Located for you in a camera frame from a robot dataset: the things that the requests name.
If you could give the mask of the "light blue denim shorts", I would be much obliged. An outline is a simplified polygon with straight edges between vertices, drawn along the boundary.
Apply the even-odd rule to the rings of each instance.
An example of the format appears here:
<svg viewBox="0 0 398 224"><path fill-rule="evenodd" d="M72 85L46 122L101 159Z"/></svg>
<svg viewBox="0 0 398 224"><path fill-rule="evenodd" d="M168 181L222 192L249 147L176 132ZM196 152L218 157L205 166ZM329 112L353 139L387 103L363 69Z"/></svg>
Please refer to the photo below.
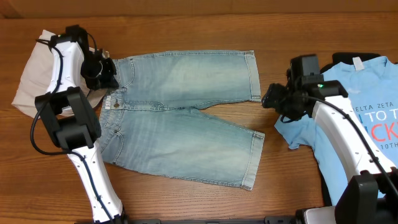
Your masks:
<svg viewBox="0 0 398 224"><path fill-rule="evenodd" d="M116 59L98 149L105 162L143 174L254 187L265 135L204 113L261 99L252 50L168 51Z"/></svg>

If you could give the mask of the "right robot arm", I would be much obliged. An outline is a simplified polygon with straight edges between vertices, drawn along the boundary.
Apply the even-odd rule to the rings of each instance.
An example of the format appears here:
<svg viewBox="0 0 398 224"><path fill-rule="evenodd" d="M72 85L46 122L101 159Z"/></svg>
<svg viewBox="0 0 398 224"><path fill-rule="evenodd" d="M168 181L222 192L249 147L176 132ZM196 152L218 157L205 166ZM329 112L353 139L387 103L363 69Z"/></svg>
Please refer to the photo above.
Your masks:
<svg viewBox="0 0 398 224"><path fill-rule="evenodd" d="M397 222L397 65L345 54L321 71L316 55L295 57L287 83L262 99L292 149L312 148L330 201L298 210L292 223Z"/></svg>

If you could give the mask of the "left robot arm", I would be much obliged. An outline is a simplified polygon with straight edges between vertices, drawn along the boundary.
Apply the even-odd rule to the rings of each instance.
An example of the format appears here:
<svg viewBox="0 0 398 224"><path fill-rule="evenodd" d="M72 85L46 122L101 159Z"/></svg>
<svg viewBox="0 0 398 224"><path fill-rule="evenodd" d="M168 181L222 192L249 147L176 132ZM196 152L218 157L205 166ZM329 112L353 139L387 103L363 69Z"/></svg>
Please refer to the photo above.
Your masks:
<svg viewBox="0 0 398 224"><path fill-rule="evenodd" d="M75 166L93 213L93 223L128 223L123 204L111 185L96 140L101 136L99 119L80 87L91 90L117 88L114 63L103 50L90 50L94 38L79 25L40 39L53 54L53 72L45 94L35 97L37 113L59 155Z"/></svg>

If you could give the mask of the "black garment under pile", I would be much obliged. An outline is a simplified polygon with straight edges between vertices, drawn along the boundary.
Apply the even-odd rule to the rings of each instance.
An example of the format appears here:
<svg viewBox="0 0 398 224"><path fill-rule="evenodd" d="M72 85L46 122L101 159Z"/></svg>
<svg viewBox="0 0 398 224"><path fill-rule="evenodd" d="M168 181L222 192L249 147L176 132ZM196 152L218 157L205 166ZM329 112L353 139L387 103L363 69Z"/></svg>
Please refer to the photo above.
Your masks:
<svg viewBox="0 0 398 224"><path fill-rule="evenodd" d="M337 52L332 55L332 63L325 65L320 69L320 73L324 73L333 66L337 65L340 62L343 62L348 65L353 64L352 58L359 57L362 61L371 60L376 57L380 57L380 54L376 53L360 53L360 52Z"/></svg>

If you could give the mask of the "folded beige shorts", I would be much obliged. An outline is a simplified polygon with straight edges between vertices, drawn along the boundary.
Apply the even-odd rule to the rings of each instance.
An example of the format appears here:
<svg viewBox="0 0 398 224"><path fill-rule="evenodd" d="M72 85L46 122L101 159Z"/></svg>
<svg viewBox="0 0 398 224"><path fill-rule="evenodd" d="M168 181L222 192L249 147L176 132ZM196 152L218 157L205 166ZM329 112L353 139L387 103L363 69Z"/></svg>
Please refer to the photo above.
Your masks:
<svg viewBox="0 0 398 224"><path fill-rule="evenodd" d="M43 30L39 38L50 40L53 35L55 34ZM16 107L27 116L34 118L37 113L37 109L34 105L35 97L46 93L51 81L52 70L52 53L50 53L49 48L45 45L36 43L25 65L12 106ZM94 91L87 88L83 77L81 77L80 87L93 108L100 103L106 93L106 89Z"/></svg>

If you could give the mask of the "light blue printed t-shirt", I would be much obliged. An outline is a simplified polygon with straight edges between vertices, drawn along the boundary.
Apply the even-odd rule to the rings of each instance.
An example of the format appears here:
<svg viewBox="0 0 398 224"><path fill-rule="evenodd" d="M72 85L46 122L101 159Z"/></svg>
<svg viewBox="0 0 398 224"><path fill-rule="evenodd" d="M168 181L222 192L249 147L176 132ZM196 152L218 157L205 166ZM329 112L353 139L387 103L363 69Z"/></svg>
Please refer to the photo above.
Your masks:
<svg viewBox="0 0 398 224"><path fill-rule="evenodd" d="M340 62L325 71L323 76L326 81L338 80L343 85L360 123L378 149L396 164L397 65L385 56L364 62ZM336 205L348 181L325 133L308 116L291 123L279 119L274 126L290 149L301 145L313 149L325 183L325 203L327 206Z"/></svg>

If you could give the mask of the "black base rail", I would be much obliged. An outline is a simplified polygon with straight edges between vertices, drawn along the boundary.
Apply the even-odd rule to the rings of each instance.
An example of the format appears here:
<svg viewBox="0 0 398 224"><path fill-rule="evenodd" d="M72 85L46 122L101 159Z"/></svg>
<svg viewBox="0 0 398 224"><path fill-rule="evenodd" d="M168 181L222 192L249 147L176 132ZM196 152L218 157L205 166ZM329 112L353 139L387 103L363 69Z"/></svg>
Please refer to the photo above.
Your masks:
<svg viewBox="0 0 398 224"><path fill-rule="evenodd" d="M294 216L269 216L265 218L249 219L221 219L221 220L131 220L127 216L106 221L104 224L303 224L304 221Z"/></svg>

